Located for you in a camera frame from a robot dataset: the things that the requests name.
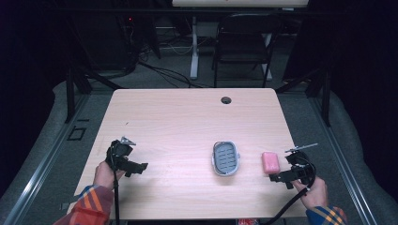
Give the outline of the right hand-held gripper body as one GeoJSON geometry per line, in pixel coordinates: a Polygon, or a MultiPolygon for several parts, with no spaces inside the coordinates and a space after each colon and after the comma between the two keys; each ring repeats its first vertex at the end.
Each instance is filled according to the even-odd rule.
{"type": "Polygon", "coordinates": [[[289,156],[285,158],[291,164],[291,169],[284,175],[286,182],[299,180],[304,185],[311,185],[314,182],[316,168],[304,152],[304,149],[313,146],[315,146],[315,143],[286,150],[289,156]]]}

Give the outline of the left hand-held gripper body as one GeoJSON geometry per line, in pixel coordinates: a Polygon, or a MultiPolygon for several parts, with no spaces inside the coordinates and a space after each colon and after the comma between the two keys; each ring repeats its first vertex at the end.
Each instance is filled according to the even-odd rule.
{"type": "Polygon", "coordinates": [[[133,172],[136,169],[136,165],[128,159],[133,145],[135,145],[135,142],[126,137],[111,142],[105,161],[113,171],[133,172]]]}

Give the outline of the pink soap bar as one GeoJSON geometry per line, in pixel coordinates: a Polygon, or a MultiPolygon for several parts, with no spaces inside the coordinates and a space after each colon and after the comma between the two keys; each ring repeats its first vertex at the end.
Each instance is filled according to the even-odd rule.
{"type": "Polygon", "coordinates": [[[280,171],[280,164],[276,153],[264,152],[262,154],[262,164],[265,174],[274,174],[280,171]]]}

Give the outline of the grey soap dish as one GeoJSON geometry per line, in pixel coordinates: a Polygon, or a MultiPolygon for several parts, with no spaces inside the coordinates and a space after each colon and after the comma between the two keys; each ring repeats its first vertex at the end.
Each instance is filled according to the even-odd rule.
{"type": "Polygon", "coordinates": [[[216,142],[212,151],[212,166],[219,176],[230,176],[237,172],[240,154],[233,142],[216,142]]]}

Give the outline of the person's left hand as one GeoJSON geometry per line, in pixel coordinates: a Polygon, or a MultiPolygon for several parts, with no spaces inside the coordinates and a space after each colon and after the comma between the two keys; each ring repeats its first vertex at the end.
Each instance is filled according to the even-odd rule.
{"type": "Polygon", "coordinates": [[[93,184],[113,190],[114,180],[119,180],[124,174],[125,172],[120,170],[114,172],[105,161],[102,161],[95,170],[93,184]]]}

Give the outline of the person's right hand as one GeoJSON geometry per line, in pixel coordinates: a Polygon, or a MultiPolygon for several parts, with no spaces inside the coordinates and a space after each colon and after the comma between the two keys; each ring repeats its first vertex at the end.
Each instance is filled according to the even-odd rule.
{"type": "Polygon", "coordinates": [[[326,207],[329,204],[327,185],[318,176],[314,179],[310,189],[307,189],[299,180],[292,181],[291,184],[297,191],[306,190],[306,193],[300,199],[307,209],[313,209],[317,206],[326,207]]]}

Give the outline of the black metal stand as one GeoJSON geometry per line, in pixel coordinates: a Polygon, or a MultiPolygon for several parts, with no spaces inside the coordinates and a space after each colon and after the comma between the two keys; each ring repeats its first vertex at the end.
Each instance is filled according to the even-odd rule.
{"type": "Polygon", "coordinates": [[[117,90],[122,89],[122,86],[109,81],[105,77],[100,76],[97,72],[88,67],[78,66],[72,63],[66,74],[66,90],[67,90],[67,118],[66,123],[70,122],[76,113],[75,109],[75,90],[77,88],[82,94],[89,95],[93,88],[88,79],[94,79],[105,86],[117,90]]]}
{"type": "Polygon", "coordinates": [[[315,98],[319,92],[322,92],[321,118],[326,126],[329,127],[330,74],[326,68],[316,68],[307,74],[293,79],[287,84],[277,88],[276,93],[284,93],[307,80],[310,81],[307,89],[305,90],[305,95],[308,98],[315,98]]]}

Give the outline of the white desk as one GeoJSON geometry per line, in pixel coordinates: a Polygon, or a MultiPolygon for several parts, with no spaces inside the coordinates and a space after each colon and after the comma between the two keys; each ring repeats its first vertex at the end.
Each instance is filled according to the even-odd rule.
{"type": "MultiPolygon", "coordinates": [[[[310,0],[172,0],[174,8],[306,8],[310,0]]],[[[198,78],[197,16],[192,15],[191,79],[198,78]]]]}

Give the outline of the black folding chair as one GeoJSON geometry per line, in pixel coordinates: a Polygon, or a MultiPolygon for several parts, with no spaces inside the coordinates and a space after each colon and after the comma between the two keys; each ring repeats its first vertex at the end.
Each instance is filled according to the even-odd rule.
{"type": "Polygon", "coordinates": [[[277,36],[283,21],[274,14],[235,13],[222,18],[217,26],[212,69],[213,84],[218,86],[219,64],[265,65],[262,86],[267,83],[277,36]]]}

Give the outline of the aluminium floor rail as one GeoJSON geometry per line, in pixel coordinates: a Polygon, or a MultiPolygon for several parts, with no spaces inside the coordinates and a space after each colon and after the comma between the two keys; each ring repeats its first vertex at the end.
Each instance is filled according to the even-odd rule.
{"type": "Polygon", "coordinates": [[[75,113],[66,123],[67,100],[55,98],[55,104],[33,145],[22,168],[17,173],[5,196],[0,200],[4,214],[0,225],[21,225],[22,221],[42,189],[53,168],[72,125],[82,113],[89,95],[81,95],[75,105],[75,113]]]}
{"type": "Polygon", "coordinates": [[[320,112],[320,103],[312,97],[309,98],[309,103],[315,113],[318,123],[329,140],[334,161],[337,164],[337,168],[342,176],[345,187],[347,188],[350,198],[357,209],[363,225],[378,225],[375,216],[364,196],[364,193],[344,157],[342,148],[340,144],[338,144],[332,128],[327,126],[322,117],[322,113],[320,112]]]}

